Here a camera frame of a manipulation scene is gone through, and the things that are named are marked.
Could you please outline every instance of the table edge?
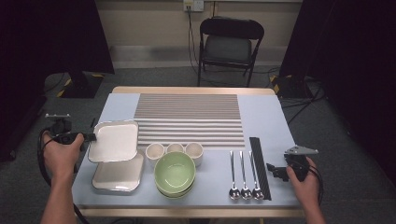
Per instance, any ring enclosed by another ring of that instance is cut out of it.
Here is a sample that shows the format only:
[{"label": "table edge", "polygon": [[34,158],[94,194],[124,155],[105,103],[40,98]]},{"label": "table edge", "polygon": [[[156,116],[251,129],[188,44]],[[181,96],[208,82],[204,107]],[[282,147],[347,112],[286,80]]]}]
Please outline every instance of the table edge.
[{"label": "table edge", "polygon": [[118,86],[112,93],[161,93],[161,94],[243,94],[243,95],[275,95],[271,89],[265,88],[212,88],[212,87],[136,87]]},{"label": "table edge", "polygon": [[301,208],[79,208],[85,217],[304,217]]}]

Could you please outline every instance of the gray striped mat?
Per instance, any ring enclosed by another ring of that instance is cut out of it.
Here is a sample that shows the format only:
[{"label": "gray striped mat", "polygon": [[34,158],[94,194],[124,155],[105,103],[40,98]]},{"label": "gray striped mat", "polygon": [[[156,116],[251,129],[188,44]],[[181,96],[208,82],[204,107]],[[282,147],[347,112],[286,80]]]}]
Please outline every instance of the gray striped mat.
[{"label": "gray striped mat", "polygon": [[204,149],[245,149],[236,95],[140,94],[138,148],[198,142]]}]

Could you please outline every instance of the wall outlet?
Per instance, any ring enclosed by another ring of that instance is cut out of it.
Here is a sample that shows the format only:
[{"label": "wall outlet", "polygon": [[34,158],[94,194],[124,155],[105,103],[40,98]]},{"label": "wall outlet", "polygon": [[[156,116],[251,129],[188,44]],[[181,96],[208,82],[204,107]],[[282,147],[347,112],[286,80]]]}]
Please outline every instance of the wall outlet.
[{"label": "wall outlet", "polygon": [[190,11],[193,11],[192,7],[194,5],[193,0],[183,0],[183,10],[188,11],[187,7],[190,7]]},{"label": "wall outlet", "polygon": [[190,11],[204,11],[204,0],[183,0],[183,10],[188,11],[188,7],[190,7]]},{"label": "wall outlet", "polygon": [[204,11],[204,0],[194,0],[193,11]]}]

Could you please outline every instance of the hand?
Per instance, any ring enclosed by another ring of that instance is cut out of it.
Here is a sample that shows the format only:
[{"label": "hand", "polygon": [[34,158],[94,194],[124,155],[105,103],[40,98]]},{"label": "hand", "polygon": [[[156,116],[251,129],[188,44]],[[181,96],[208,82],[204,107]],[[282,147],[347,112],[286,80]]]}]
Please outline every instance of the hand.
[{"label": "hand", "polygon": [[52,179],[69,178],[73,175],[74,165],[78,160],[79,148],[84,141],[84,137],[79,133],[76,140],[71,145],[62,145],[51,141],[48,132],[43,134],[44,144],[44,161],[46,166],[52,172]]},{"label": "hand", "polygon": [[[306,159],[308,160],[309,165],[316,168],[316,165],[311,159],[307,157]],[[304,208],[318,206],[319,183],[317,177],[309,171],[305,180],[303,182],[300,182],[291,167],[288,166],[286,168],[286,171],[288,173],[290,182],[294,187],[294,193],[296,194],[296,197],[300,204]]]}]

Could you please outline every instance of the spoon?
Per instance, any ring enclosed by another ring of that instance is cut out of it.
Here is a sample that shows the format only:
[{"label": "spoon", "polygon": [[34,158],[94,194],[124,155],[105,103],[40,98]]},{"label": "spoon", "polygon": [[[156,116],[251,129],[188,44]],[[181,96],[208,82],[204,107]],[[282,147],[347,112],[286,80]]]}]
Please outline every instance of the spoon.
[{"label": "spoon", "polygon": [[262,189],[257,185],[257,180],[256,180],[256,169],[254,168],[254,162],[253,162],[253,157],[251,156],[251,151],[248,153],[250,157],[250,163],[251,163],[251,170],[253,171],[253,178],[254,178],[254,190],[253,190],[253,197],[257,200],[263,199],[264,194],[262,193]]},{"label": "spoon", "polygon": [[[233,151],[230,151],[230,157],[231,157],[231,171],[233,173]],[[241,193],[239,192],[239,189],[235,186],[235,177],[233,173],[233,187],[230,189],[230,197],[231,199],[238,199],[241,197]]]},{"label": "spoon", "polygon": [[251,191],[250,191],[250,189],[247,186],[247,181],[245,179],[245,164],[244,164],[244,153],[243,153],[243,151],[239,152],[239,156],[241,157],[242,175],[244,177],[244,187],[241,190],[241,195],[242,195],[243,199],[247,200],[247,199],[251,199],[252,196],[251,196]]}]

